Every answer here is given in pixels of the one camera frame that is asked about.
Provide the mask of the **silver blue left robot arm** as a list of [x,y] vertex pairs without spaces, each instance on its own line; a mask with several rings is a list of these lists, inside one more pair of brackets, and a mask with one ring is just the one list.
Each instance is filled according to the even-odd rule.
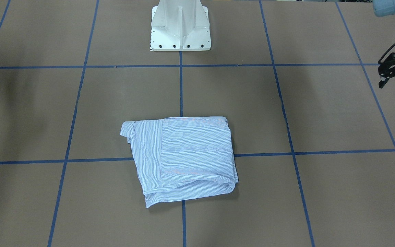
[[377,17],[395,15],[395,0],[373,0],[372,3]]

